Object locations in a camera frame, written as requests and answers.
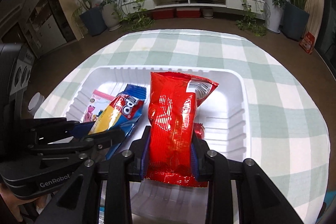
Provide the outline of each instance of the human hand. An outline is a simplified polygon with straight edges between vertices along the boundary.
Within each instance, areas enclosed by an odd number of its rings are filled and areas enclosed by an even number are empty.
[[[47,195],[41,196],[39,198],[33,198],[30,200],[21,200],[14,196],[14,194],[11,192],[11,190],[8,189],[5,184],[0,184],[0,194],[7,207],[18,222],[23,221],[22,215],[20,214],[19,205],[35,201],[36,206],[38,206],[39,208],[44,208],[46,206]]]

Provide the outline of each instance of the pink snack package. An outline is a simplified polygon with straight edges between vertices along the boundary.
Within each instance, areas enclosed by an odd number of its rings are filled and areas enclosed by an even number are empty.
[[[103,113],[105,108],[107,108],[114,98],[115,97],[112,95],[94,90],[90,98],[90,105],[87,107],[84,115],[83,122],[96,121],[99,115]]]

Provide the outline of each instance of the red chip bag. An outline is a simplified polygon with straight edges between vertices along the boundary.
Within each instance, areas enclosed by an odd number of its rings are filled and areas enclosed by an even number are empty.
[[[152,125],[147,178],[206,187],[191,174],[190,146],[197,107],[218,83],[179,72],[152,72],[148,118]]]

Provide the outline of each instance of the checkered tablecloth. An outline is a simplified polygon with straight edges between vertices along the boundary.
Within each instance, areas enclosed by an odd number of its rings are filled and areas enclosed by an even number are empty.
[[[86,75],[104,65],[174,65],[239,73],[249,103],[252,158],[302,220],[315,223],[328,180],[327,126],[306,90],[271,55],[243,37],[226,33],[130,33],[73,70],[46,98],[35,118],[64,115]]]

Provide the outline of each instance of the white plastic tray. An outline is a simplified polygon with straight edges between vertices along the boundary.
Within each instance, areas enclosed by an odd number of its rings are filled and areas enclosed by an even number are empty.
[[[206,77],[219,83],[218,88],[197,109],[195,122],[203,124],[204,139],[210,149],[231,160],[243,161],[250,157],[251,136],[245,85],[242,77],[231,70],[145,65],[99,67],[84,80],[64,116],[67,120],[82,122],[95,89],[116,96],[127,84],[145,86],[147,98],[143,115],[130,138],[118,151],[128,149],[133,140],[141,138],[145,126],[149,125],[150,72],[169,70]],[[145,179],[141,183],[130,183],[130,193],[132,213],[136,215],[182,223],[201,224],[205,221],[208,188],[182,187]]]

